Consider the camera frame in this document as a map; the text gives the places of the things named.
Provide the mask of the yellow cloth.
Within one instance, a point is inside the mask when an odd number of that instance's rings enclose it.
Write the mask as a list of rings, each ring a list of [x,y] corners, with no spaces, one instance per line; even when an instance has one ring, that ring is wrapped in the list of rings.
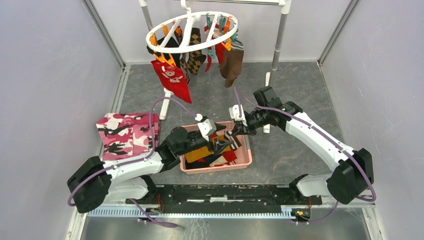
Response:
[[[241,146],[242,146],[241,142],[238,140],[238,138],[237,138],[237,137],[234,137],[234,136],[227,136],[227,130],[223,131],[220,135],[217,135],[217,136],[213,137],[213,138],[212,138],[212,142],[213,142],[213,139],[219,139],[219,140],[232,140],[232,141],[233,141],[233,147],[232,147],[232,149],[229,149],[228,151],[230,151],[230,150],[235,151],[235,150],[237,150],[239,147],[241,147]]]

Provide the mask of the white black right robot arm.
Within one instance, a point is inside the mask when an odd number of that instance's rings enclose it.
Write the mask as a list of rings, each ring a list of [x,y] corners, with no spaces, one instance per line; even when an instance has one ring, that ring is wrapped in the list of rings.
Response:
[[[356,150],[336,139],[297,104],[283,103],[271,86],[253,93],[255,109],[251,112],[244,111],[239,101],[243,97],[241,92],[237,88],[234,92],[238,102],[228,109],[234,122],[231,131],[234,136],[253,136],[257,129],[266,125],[278,127],[305,144],[331,171],[329,174],[304,174],[293,180],[288,191],[293,203],[302,204],[311,196],[331,196],[344,205],[354,199],[370,203],[377,199],[373,187],[373,160],[368,150]]]

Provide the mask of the red cloth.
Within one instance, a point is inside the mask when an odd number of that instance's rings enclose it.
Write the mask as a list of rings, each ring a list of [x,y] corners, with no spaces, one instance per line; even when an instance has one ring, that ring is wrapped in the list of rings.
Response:
[[[150,63],[165,89],[184,102],[192,103],[186,76],[180,68],[158,60],[153,60]]]

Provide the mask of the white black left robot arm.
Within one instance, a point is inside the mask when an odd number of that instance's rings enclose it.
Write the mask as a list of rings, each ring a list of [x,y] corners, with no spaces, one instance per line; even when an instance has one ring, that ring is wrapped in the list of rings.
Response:
[[[108,162],[98,156],[87,159],[67,181],[70,191],[67,204],[83,214],[103,203],[127,199],[153,203],[157,190],[150,175],[171,170],[180,163],[181,156],[192,151],[205,147],[219,155],[236,142],[228,131],[219,139],[209,134],[204,136],[205,130],[202,124],[195,131],[179,126],[158,147],[140,156]]]

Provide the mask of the black sock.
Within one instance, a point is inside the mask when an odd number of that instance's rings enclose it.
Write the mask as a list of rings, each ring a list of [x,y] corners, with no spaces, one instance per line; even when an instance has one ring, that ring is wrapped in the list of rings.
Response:
[[[157,41],[157,45],[160,46],[162,44],[162,42],[164,41],[164,39],[165,39],[165,37],[160,38]],[[165,47],[166,48],[178,48],[179,44],[173,37],[171,37],[169,39],[169,41],[166,43]],[[175,62],[175,65],[178,68],[181,68],[181,53],[172,53],[171,55],[172,55],[172,58]]]

